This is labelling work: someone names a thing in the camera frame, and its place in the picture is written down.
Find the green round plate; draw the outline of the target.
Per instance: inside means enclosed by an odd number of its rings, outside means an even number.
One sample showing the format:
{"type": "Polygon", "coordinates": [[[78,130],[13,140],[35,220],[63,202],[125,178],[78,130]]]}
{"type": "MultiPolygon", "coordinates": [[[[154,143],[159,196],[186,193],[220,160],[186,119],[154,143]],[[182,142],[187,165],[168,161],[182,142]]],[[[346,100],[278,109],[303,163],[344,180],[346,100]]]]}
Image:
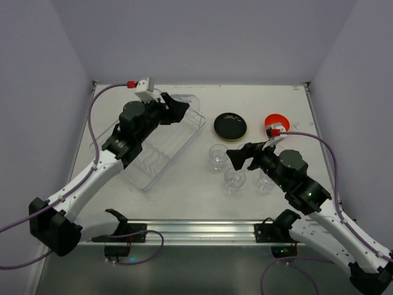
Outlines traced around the green round plate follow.
{"type": "Polygon", "coordinates": [[[218,136],[218,139],[224,141],[224,142],[228,142],[228,143],[235,143],[235,142],[240,142],[241,140],[244,139],[244,136],[240,137],[240,138],[224,138],[221,136],[218,136]]]}

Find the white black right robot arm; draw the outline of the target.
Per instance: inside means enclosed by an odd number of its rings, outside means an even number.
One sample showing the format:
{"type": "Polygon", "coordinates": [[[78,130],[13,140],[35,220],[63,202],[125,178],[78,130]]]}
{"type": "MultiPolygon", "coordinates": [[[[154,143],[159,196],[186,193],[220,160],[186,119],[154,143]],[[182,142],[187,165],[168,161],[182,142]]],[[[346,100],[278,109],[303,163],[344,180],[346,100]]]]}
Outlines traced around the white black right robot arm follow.
{"type": "Polygon", "coordinates": [[[291,210],[284,210],[272,225],[256,225],[280,240],[301,242],[341,267],[362,294],[383,294],[392,282],[392,251],[364,231],[354,234],[357,224],[336,208],[329,192],[307,174],[308,164],[295,150],[275,154],[274,147],[247,143],[226,151],[233,168],[262,170],[285,194],[291,210]]]}

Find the clear glass cup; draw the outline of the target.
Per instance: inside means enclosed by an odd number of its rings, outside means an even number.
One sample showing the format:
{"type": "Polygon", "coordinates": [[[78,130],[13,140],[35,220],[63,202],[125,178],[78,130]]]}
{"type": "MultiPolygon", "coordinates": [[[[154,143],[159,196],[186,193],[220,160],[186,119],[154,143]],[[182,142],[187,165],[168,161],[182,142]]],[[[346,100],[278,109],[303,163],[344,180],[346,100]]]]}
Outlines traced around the clear glass cup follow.
{"type": "Polygon", "coordinates": [[[172,98],[189,104],[189,108],[185,113],[186,117],[195,117],[200,112],[200,100],[197,96],[192,94],[174,94],[172,98]]]}
{"type": "Polygon", "coordinates": [[[266,175],[263,171],[260,172],[259,177],[257,179],[257,188],[260,192],[266,192],[272,189],[274,186],[274,182],[271,178],[266,175]]]}
{"type": "Polygon", "coordinates": [[[240,188],[244,186],[245,182],[246,174],[242,170],[235,170],[234,168],[229,168],[224,173],[225,190],[228,193],[237,192],[240,188]]]}
{"type": "Polygon", "coordinates": [[[246,151],[246,150],[248,150],[248,148],[249,148],[249,143],[240,144],[238,146],[238,150],[240,150],[240,151],[242,151],[242,150],[246,151]]]}
{"type": "Polygon", "coordinates": [[[218,171],[223,169],[228,161],[227,147],[223,144],[215,144],[209,149],[211,167],[218,171]]]}

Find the orange plastic bowl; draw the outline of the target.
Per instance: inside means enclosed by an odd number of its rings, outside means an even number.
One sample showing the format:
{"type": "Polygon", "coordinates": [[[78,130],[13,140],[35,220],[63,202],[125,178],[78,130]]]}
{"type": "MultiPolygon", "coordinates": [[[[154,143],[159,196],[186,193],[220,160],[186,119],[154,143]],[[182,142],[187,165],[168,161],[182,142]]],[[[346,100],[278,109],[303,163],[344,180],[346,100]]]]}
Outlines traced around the orange plastic bowl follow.
{"type": "Polygon", "coordinates": [[[288,118],[282,114],[274,113],[274,114],[269,114],[264,121],[265,127],[274,125],[274,124],[281,124],[286,131],[289,131],[290,129],[290,122],[288,118]]]}

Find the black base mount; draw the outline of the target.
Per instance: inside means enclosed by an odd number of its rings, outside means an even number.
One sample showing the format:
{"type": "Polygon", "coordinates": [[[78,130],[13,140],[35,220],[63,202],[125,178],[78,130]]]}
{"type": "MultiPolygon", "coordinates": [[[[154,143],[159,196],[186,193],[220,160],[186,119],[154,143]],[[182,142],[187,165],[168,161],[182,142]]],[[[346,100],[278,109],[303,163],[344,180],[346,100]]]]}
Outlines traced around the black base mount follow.
{"type": "MultiPolygon", "coordinates": [[[[145,223],[129,223],[128,219],[114,209],[106,209],[106,213],[109,213],[111,216],[115,217],[119,222],[118,226],[115,229],[115,232],[111,235],[120,236],[120,235],[128,235],[135,234],[137,232],[147,230],[147,224],[145,223]]],[[[101,243],[124,243],[123,246],[105,246],[104,247],[104,256],[108,259],[113,258],[119,262],[119,258],[127,257],[131,251],[132,242],[135,243],[144,243],[146,241],[146,233],[137,234],[131,237],[123,237],[123,238],[113,238],[107,237],[105,235],[101,235],[98,237],[92,238],[93,242],[101,242],[101,243]]]]}
{"type": "Polygon", "coordinates": [[[276,219],[265,218],[262,222],[254,224],[254,237],[256,243],[274,243],[270,246],[274,258],[288,258],[293,262],[298,254],[297,244],[289,235],[289,230],[300,215],[292,210],[284,210],[276,219]]]}

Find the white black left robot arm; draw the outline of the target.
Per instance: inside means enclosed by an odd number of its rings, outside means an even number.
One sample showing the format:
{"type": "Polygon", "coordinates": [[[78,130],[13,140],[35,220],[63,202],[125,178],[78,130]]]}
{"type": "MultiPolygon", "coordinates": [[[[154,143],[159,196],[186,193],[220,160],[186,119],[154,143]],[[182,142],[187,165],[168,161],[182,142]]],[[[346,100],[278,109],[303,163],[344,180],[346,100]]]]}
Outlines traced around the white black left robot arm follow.
{"type": "Polygon", "coordinates": [[[106,209],[85,225],[76,221],[83,207],[115,175],[142,152],[142,143],[159,126],[179,123],[190,105],[161,94],[162,101],[131,101],[95,159],[77,177],[47,200],[29,204],[31,234],[58,256],[69,254],[79,242],[100,236],[119,238],[127,218],[106,209]]]}

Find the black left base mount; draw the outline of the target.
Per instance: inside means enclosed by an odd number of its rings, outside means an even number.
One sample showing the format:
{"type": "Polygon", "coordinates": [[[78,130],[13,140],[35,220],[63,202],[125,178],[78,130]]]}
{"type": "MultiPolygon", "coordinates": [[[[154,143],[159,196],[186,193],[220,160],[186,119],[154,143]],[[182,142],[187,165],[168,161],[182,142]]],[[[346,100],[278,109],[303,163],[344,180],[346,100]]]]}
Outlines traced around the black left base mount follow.
{"type": "MultiPolygon", "coordinates": [[[[120,235],[128,235],[135,234],[137,232],[147,230],[147,224],[145,223],[129,223],[128,219],[114,209],[106,209],[106,213],[109,213],[111,216],[115,217],[119,222],[118,226],[115,229],[115,232],[111,235],[120,236],[120,235]]],[[[123,246],[105,246],[104,247],[104,256],[108,259],[113,258],[119,262],[119,258],[127,257],[131,251],[132,242],[135,243],[144,243],[146,241],[146,233],[137,234],[131,237],[123,237],[123,238],[113,238],[107,237],[105,235],[101,235],[98,237],[92,238],[93,242],[101,242],[101,243],[124,243],[123,246]]]]}

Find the clear dish rack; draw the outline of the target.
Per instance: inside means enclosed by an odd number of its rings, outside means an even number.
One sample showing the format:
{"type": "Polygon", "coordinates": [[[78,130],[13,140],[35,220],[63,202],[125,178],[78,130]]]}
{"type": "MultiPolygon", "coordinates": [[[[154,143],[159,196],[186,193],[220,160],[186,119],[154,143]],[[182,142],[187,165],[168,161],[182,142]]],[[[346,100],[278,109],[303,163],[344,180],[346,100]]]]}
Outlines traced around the clear dish rack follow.
{"type": "Polygon", "coordinates": [[[142,152],[120,173],[120,177],[126,183],[147,191],[201,132],[205,123],[200,107],[191,104],[180,123],[159,126],[142,143],[142,152]]]}

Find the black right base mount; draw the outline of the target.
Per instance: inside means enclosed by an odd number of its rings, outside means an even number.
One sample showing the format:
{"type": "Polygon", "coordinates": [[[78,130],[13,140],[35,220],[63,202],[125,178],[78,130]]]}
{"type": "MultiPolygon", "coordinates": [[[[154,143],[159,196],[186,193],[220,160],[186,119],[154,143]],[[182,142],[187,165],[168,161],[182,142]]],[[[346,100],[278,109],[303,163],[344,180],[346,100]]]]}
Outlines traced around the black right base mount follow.
{"type": "Polygon", "coordinates": [[[274,243],[270,246],[274,258],[288,258],[293,262],[298,254],[297,244],[289,235],[289,230],[300,215],[292,210],[284,210],[276,219],[265,218],[262,222],[254,224],[254,237],[256,243],[274,243]]]}

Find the aluminium front rail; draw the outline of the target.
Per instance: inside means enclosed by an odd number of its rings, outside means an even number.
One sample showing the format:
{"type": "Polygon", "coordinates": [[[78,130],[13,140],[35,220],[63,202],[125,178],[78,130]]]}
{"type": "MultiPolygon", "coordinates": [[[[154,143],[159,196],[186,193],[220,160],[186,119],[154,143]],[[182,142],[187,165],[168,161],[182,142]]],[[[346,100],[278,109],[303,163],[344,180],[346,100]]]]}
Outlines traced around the aluminium front rail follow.
{"type": "Polygon", "coordinates": [[[172,244],[203,243],[210,245],[213,242],[228,245],[230,243],[256,243],[254,237],[254,224],[261,221],[132,221],[129,223],[145,223],[147,230],[135,234],[113,236],[119,222],[109,213],[93,216],[90,219],[70,222],[64,220],[58,227],[51,227],[36,237],[45,243],[52,251],[64,256],[72,251],[80,242],[92,241],[92,238],[105,235],[113,238],[131,237],[146,233],[161,234],[163,239],[172,244]]]}

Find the black round plate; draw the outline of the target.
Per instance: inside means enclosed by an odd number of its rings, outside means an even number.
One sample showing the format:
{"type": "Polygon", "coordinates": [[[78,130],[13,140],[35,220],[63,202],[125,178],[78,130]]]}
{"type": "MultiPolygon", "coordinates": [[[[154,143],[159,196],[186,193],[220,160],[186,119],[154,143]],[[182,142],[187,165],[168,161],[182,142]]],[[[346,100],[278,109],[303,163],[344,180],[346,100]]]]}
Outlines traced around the black round plate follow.
{"type": "Polygon", "coordinates": [[[240,115],[225,112],[216,117],[213,128],[217,136],[234,139],[246,134],[247,123],[240,115]]]}

